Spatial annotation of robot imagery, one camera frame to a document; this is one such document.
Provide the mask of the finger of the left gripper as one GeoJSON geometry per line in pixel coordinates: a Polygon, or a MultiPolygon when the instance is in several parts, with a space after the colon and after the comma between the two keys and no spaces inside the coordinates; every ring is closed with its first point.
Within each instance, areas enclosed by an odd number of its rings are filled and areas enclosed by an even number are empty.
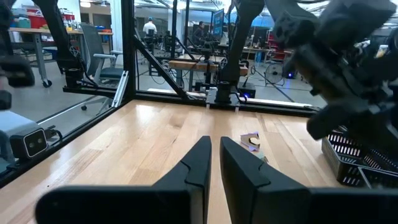
{"type": "Polygon", "coordinates": [[[327,136],[340,127],[356,140],[378,140],[377,128],[366,102],[332,102],[307,122],[307,131],[314,139],[327,136]]]}
{"type": "Polygon", "coordinates": [[[375,58],[376,94],[373,103],[398,101],[398,58],[375,58]]]}

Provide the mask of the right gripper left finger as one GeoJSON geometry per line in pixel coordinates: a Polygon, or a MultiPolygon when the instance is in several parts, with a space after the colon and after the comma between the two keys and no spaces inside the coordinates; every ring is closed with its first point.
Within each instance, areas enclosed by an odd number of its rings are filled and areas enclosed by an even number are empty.
{"type": "Polygon", "coordinates": [[[152,185],[69,185],[43,195],[37,224],[207,224],[211,139],[152,185]]]}

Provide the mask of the purple staple remover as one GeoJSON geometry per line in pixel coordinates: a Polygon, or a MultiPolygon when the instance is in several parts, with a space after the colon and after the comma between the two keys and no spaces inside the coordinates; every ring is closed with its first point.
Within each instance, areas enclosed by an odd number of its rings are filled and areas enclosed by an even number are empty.
{"type": "Polygon", "coordinates": [[[241,144],[249,151],[258,151],[261,147],[260,137],[258,132],[247,133],[241,135],[241,144]]]}

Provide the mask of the black plastic mesh basket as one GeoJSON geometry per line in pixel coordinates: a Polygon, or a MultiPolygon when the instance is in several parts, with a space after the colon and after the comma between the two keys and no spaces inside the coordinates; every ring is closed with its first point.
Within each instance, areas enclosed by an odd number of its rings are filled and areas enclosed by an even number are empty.
{"type": "Polygon", "coordinates": [[[390,160],[377,150],[363,147],[340,130],[333,130],[322,139],[322,152],[336,180],[345,186],[367,187],[359,167],[398,173],[398,161],[390,160]]]}
{"type": "Polygon", "coordinates": [[[365,186],[370,189],[398,189],[398,173],[359,167],[365,186]]]}

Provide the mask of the computer tower blue lights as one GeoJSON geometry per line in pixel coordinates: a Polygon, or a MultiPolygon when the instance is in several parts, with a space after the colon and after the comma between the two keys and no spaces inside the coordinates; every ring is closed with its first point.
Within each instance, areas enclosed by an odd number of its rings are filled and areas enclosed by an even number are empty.
{"type": "Polygon", "coordinates": [[[293,79],[296,73],[294,62],[291,59],[286,59],[282,65],[282,76],[284,78],[293,79]]]}

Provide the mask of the round floor fan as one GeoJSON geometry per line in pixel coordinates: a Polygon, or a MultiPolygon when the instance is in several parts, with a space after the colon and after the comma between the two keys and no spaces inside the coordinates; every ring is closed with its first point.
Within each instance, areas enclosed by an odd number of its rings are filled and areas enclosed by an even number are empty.
{"type": "Polygon", "coordinates": [[[284,85],[284,77],[283,74],[283,65],[279,62],[271,62],[265,72],[264,76],[267,83],[272,85],[284,85]]]}

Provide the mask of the black box blue light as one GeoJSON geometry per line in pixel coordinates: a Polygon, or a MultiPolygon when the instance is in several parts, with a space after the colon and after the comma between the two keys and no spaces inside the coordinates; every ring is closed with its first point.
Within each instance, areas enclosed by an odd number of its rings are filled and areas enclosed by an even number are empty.
{"type": "Polygon", "coordinates": [[[238,90],[240,97],[255,98],[256,87],[252,83],[239,82],[238,90]]]}

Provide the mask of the blue lit monitor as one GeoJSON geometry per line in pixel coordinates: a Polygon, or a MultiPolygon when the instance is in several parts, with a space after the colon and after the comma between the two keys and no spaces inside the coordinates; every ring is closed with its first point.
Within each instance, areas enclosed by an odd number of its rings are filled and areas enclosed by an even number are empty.
{"type": "Polygon", "coordinates": [[[213,14],[213,37],[217,40],[220,40],[223,35],[223,24],[224,24],[224,10],[216,11],[213,14]]]}

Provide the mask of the person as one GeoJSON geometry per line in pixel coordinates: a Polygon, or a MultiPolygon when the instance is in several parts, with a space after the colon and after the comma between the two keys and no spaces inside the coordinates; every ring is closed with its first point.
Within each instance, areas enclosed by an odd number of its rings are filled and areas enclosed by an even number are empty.
{"type": "Polygon", "coordinates": [[[201,39],[204,34],[204,28],[205,28],[205,25],[204,25],[203,21],[200,21],[197,29],[193,32],[193,35],[192,35],[192,40],[195,45],[201,44],[201,39]]]}
{"type": "Polygon", "coordinates": [[[144,24],[144,27],[142,29],[147,35],[149,34],[156,34],[157,33],[157,28],[154,24],[154,20],[152,17],[148,18],[148,21],[144,24]]]}

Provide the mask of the wooden workbench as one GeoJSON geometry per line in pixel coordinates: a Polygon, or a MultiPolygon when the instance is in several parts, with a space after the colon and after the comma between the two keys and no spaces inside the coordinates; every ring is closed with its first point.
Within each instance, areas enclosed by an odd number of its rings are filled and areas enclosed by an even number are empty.
{"type": "Polygon", "coordinates": [[[219,63],[224,61],[226,61],[225,57],[211,56],[210,65],[208,65],[208,63],[205,62],[204,57],[201,55],[194,55],[194,59],[192,60],[189,55],[185,54],[173,60],[169,60],[169,68],[175,70],[193,70],[200,72],[206,72],[209,70],[210,72],[216,72],[219,63]]]}

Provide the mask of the grey office chair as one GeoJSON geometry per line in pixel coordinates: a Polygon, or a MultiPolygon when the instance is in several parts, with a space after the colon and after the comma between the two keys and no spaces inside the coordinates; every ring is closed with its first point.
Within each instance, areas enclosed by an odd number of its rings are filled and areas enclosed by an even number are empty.
{"type": "Polygon", "coordinates": [[[106,82],[120,81],[123,69],[116,68],[116,61],[123,53],[110,50],[106,54],[97,28],[90,24],[80,24],[80,26],[85,43],[86,73],[84,81],[98,87],[104,87],[106,82]]]}

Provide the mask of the wooden work table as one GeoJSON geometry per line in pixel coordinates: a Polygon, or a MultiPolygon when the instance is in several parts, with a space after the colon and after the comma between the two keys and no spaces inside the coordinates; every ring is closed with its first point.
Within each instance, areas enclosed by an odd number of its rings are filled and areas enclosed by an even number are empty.
{"type": "MultiPolygon", "coordinates": [[[[12,46],[13,47],[33,47],[34,51],[35,51],[35,55],[36,55],[36,61],[35,64],[31,64],[33,65],[33,67],[37,67],[39,69],[39,74],[40,74],[40,78],[42,81],[42,84],[45,88],[48,88],[50,86],[52,86],[52,82],[47,78],[47,73],[45,70],[45,63],[46,62],[53,62],[54,60],[45,60],[44,59],[44,53],[43,53],[43,46],[45,47],[52,47],[54,44],[52,44],[51,42],[48,43],[44,43],[42,44],[42,34],[50,34],[50,31],[48,29],[33,29],[33,28],[16,28],[16,27],[11,27],[9,29],[10,32],[10,36],[12,41],[14,41],[13,39],[13,32],[18,32],[20,34],[29,34],[30,36],[32,36],[32,42],[12,42],[12,46]]],[[[69,35],[78,35],[78,43],[81,47],[85,46],[85,43],[83,41],[83,31],[82,30],[67,30],[67,33],[69,35]]],[[[99,32],[99,35],[102,36],[108,36],[109,39],[109,51],[113,50],[113,38],[112,32],[99,32]]]]}

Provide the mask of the red storage bin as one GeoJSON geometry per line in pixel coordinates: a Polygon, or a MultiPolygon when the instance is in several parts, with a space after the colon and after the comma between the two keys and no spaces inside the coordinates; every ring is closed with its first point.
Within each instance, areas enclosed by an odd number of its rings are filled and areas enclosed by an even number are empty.
{"type": "MultiPolygon", "coordinates": [[[[75,15],[67,8],[60,8],[60,13],[64,21],[74,21],[75,15]]],[[[48,29],[48,25],[40,9],[27,9],[27,15],[32,29],[48,29]]]]}

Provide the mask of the silver aluminium rail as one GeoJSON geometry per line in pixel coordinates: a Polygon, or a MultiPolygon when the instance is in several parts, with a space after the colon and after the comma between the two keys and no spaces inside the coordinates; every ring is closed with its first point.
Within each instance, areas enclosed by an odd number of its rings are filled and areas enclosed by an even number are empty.
{"type": "Polygon", "coordinates": [[[127,70],[123,71],[123,74],[122,74],[121,79],[118,84],[118,88],[117,88],[114,98],[113,98],[113,102],[111,104],[112,108],[117,108],[121,105],[128,78],[129,78],[129,72],[127,70]]]}

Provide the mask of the black aluminium table frame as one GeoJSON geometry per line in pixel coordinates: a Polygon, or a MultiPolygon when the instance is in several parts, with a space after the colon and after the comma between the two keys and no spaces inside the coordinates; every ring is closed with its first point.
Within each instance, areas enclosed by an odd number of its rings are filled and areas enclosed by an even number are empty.
{"type": "MultiPolygon", "coordinates": [[[[13,87],[27,87],[35,83],[34,74],[28,63],[23,58],[14,55],[12,44],[9,37],[9,28],[11,25],[11,7],[14,0],[0,0],[0,68],[3,70],[1,76],[6,77],[13,87]]],[[[37,0],[36,4],[40,7],[47,22],[49,22],[50,33],[55,38],[55,43],[61,51],[60,64],[67,78],[67,86],[65,92],[84,93],[89,95],[114,96],[117,89],[98,87],[90,85],[85,87],[81,85],[82,78],[86,73],[83,67],[83,59],[77,49],[70,43],[67,30],[62,22],[57,0],[37,0]]],[[[243,110],[254,111],[260,113],[286,114],[290,116],[311,117],[315,114],[316,109],[312,106],[295,106],[289,104],[287,106],[278,105],[277,103],[258,103],[253,99],[237,100],[233,98],[230,104],[226,103],[207,103],[203,98],[197,98],[189,95],[185,90],[180,88],[177,83],[168,75],[157,59],[147,51],[144,44],[137,36],[136,30],[133,29],[132,3],[124,1],[124,9],[122,10],[123,24],[123,71],[129,72],[129,78],[126,85],[126,91],[123,96],[121,105],[128,103],[133,99],[149,100],[149,101],[165,101],[166,103],[176,103],[191,106],[206,106],[207,108],[217,108],[220,110],[243,110]],[[141,91],[136,89],[135,81],[135,65],[134,58],[136,51],[144,54],[158,72],[165,78],[166,82],[174,89],[174,93],[160,93],[141,91]]],[[[90,129],[93,125],[105,119],[107,116],[115,112],[117,108],[112,108],[99,118],[87,122],[83,126],[74,130],[74,132],[60,140],[54,147],[46,149],[38,156],[32,159],[23,159],[18,162],[16,167],[0,174],[0,189],[27,172],[29,169],[51,156],[53,153],[61,149],[70,141],[90,129]]]]}

